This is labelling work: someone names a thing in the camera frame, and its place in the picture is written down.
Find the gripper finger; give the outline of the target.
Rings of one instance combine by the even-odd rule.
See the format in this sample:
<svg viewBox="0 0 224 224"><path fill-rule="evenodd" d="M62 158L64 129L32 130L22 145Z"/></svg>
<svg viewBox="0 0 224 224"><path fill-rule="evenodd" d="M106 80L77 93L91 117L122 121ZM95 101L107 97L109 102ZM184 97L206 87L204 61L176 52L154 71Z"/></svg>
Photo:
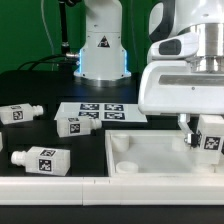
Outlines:
<svg viewBox="0 0 224 224"><path fill-rule="evenodd" d="M184 142L188 145L191 145L193 143L194 133L188 125L189 122L190 122L189 114L179 114L178 115L178 126L180 127L181 131L185 135Z"/></svg>

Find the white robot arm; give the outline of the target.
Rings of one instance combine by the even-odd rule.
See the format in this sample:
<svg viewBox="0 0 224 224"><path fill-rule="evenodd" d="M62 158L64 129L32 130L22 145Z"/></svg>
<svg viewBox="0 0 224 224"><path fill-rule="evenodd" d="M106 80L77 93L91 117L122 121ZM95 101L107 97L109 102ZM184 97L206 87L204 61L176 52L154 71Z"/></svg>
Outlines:
<svg viewBox="0 0 224 224"><path fill-rule="evenodd" d="M77 80L116 84L130 77L118 0L84 0L86 42ZM138 105L146 115L176 115L187 143L199 143L192 115L224 114L224 0L158 0L149 14L147 66Z"/></svg>

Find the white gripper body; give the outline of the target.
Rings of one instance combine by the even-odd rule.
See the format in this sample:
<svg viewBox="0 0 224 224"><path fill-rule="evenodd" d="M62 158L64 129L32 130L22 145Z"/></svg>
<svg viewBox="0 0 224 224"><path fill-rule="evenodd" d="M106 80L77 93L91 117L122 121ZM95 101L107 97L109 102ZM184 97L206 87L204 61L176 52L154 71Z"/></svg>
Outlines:
<svg viewBox="0 0 224 224"><path fill-rule="evenodd" d="M145 115L224 114L224 74L193 73L186 61L151 62L138 106Z"/></svg>

